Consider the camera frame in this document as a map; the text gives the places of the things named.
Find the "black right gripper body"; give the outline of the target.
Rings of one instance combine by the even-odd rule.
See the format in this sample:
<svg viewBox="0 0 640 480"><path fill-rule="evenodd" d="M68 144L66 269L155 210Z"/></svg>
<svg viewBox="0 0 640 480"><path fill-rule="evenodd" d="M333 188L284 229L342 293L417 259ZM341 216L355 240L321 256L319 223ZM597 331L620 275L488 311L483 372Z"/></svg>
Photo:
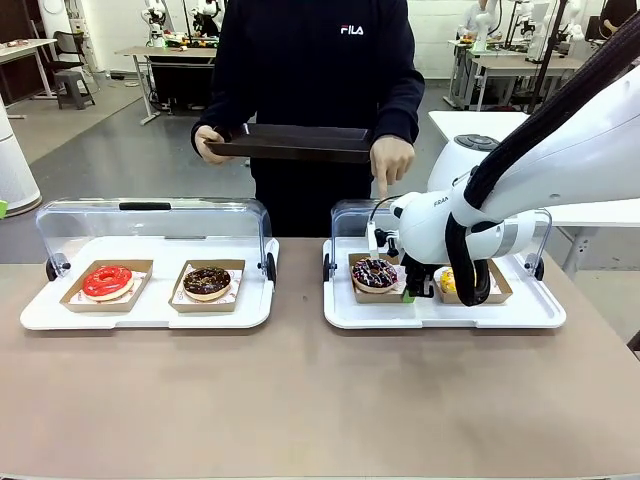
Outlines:
<svg viewBox="0 0 640 480"><path fill-rule="evenodd" d="M401 259L401 265L405 268L407 283L424 283L432 281L436 271L436 265L421 263L405 252Z"/></svg>

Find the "person left hand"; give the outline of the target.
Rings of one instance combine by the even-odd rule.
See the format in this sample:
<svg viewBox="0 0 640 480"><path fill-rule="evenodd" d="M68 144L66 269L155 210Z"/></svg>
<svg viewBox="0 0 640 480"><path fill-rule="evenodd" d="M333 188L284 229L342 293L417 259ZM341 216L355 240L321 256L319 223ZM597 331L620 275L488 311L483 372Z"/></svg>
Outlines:
<svg viewBox="0 0 640 480"><path fill-rule="evenodd" d="M413 145L401 138L386 135L374 141L370 149L370 163L381 199L388 197L390 185L406 175L414 158Z"/></svg>

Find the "person right hand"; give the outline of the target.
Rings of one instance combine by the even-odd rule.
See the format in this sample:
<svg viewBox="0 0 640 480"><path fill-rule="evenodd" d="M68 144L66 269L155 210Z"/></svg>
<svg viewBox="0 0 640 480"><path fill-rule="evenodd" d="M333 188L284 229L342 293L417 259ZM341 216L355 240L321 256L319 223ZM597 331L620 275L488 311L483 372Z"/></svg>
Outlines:
<svg viewBox="0 0 640 480"><path fill-rule="evenodd" d="M224 143L224 138L208 125L199 126L194 134L195 148L200 157L211 165L223 165L232 160L230 156L218 155L210 148L211 144Z"/></svg>

